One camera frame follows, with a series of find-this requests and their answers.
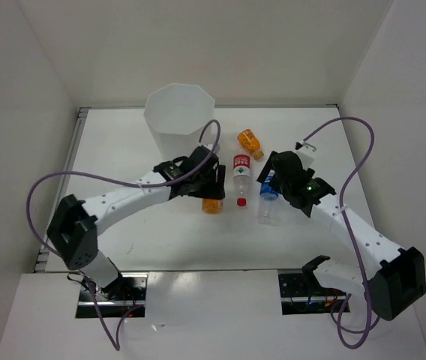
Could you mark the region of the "orange juice bottle plain label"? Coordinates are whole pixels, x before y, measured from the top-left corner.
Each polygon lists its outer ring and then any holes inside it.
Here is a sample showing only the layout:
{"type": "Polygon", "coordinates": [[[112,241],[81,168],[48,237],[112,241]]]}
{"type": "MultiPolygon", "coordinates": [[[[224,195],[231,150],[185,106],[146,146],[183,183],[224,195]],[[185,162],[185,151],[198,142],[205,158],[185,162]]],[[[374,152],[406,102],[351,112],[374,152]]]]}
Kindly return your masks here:
{"type": "Polygon", "coordinates": [[[223,211],[222,199],[203,199],[202,211],[209,215],[220,214],[223,211]]]}

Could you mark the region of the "blue label Pocari Sweat bottle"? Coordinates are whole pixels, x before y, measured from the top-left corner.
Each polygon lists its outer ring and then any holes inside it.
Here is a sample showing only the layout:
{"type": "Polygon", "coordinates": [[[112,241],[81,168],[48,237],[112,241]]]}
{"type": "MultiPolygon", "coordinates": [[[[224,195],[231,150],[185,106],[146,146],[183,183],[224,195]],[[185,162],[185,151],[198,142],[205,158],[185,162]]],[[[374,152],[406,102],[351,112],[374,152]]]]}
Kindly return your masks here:
{"type": "Polygon", "coordinates": [[[270,172],[259,190],[258,221],[261,224],[275,225],[277,221],[277,205],[279,194],[272,188],[270,182],[274,173],[270,172]]]}

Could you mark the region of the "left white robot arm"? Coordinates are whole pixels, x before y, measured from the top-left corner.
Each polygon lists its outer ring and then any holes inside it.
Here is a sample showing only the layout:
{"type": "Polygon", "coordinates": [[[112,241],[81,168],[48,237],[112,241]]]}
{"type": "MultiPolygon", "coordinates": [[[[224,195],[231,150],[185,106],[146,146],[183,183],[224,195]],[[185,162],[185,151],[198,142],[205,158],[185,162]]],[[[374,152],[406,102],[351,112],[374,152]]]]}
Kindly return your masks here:
{"type": "Polygon", "coordinates": [[[47,236],[64,264],[85,276],[105,299],[116,299],[132,288],[116,265],[98,248],[98,237],[119,221],[176,197],[223,200],[226,167],[204,145],[188,157],[162,162],[132,187],[122,186],[88,199],[64,197],[47,236]]]}

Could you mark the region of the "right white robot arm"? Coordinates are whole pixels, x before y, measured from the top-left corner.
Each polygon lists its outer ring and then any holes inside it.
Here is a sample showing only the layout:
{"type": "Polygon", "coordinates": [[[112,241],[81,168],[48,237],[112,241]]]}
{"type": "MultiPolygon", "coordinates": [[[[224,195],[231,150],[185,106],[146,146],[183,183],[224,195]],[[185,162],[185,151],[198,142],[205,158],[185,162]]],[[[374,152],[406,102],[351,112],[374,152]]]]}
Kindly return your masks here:
{"type": "Polygon", "coordinates": [[[354,254],[357,267],[319,255],[302,266],[302,286],[318,295],[325,288],[370,299],[371,310],[391,321],[426,293],[425,258],[415,247],[402,248],[377,232],[347,205],[335,189],[305,169],[293,151],[273,151],[257,178],[294,208],[322,224],[354,254]]]}

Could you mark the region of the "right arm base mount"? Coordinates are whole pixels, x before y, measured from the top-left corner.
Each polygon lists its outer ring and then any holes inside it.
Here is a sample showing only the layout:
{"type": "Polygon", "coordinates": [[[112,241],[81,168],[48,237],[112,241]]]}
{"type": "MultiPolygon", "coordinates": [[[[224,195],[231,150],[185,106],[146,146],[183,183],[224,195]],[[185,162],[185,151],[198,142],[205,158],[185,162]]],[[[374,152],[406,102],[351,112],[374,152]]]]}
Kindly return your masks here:
{"type": "Polygon", "coordinates": [[[346,298],[339,289],[310,283],[300,269],[277,273],[282,314],[326,314],[337,312],[346,298]]]}

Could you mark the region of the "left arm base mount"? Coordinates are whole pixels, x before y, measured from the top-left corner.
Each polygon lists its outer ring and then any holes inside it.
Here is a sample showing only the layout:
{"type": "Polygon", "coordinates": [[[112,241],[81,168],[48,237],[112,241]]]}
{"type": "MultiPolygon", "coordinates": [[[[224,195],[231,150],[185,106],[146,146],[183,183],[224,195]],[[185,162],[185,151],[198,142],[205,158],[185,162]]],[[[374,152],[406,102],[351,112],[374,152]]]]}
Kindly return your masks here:
{"type": "Polygon", "coordinates": [[[104,292],[96,286],[94,295],[89,292],[86,279],[75,273],[67,274],[67,279],[80,284],[79,298],[76,306],[77,319],[97,319],[94,301],[96,299],[104,318],[143,318],[146,313],[146,290],[148,274],[141,272],[124,272],[123,284],[119,289],[104,292]]]}

